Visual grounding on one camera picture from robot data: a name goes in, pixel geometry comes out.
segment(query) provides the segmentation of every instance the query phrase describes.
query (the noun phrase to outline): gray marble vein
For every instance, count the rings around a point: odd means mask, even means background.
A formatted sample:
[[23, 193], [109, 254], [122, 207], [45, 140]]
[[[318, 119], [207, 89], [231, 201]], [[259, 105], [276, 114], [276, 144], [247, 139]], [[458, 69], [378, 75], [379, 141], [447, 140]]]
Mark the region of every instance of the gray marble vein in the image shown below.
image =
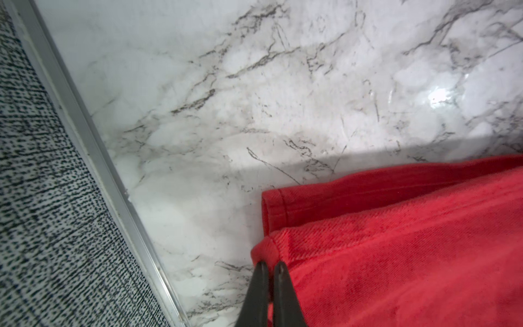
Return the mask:
[[263, 190], [523, 151], [523, 2], [37, 0], [194, 326]]

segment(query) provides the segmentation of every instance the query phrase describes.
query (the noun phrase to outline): metal edge strip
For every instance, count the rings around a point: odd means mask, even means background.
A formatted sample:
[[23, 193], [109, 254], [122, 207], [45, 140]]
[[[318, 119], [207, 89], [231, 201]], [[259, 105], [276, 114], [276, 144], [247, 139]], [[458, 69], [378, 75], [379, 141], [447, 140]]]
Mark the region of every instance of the metal edge strip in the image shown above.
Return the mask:
[[33, 0], [4, 0], [18, 36], [67, 134], [84, 159], [111, 216], [173, 327], [190, 327], [176, 293]]

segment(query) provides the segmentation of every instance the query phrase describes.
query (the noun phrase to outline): marble countertop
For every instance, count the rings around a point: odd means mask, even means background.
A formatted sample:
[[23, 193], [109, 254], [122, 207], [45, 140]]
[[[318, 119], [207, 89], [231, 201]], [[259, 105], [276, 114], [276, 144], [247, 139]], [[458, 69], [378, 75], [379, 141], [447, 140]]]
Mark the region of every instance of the marble countertop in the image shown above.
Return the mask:
[[193, 326], [234, 323], [263, 190], [523, 152], [521, 1], [37, 5]]

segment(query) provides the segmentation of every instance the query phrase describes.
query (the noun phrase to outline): red towel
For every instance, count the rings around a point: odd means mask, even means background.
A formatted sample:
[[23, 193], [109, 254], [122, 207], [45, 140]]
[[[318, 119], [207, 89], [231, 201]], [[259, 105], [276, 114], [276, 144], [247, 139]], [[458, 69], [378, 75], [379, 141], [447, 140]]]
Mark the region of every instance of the red towel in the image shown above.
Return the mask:
[[309, 327], [523, 326], [523, 156], [417, 164], [263, 193]]

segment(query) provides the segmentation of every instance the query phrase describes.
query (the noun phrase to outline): patterned carpet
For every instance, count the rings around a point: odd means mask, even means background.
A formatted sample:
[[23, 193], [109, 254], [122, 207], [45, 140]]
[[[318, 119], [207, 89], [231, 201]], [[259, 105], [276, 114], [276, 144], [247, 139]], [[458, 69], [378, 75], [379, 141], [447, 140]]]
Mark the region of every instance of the patterned carpet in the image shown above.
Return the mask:
[[169, 326], [0, 3], [0, 326]]

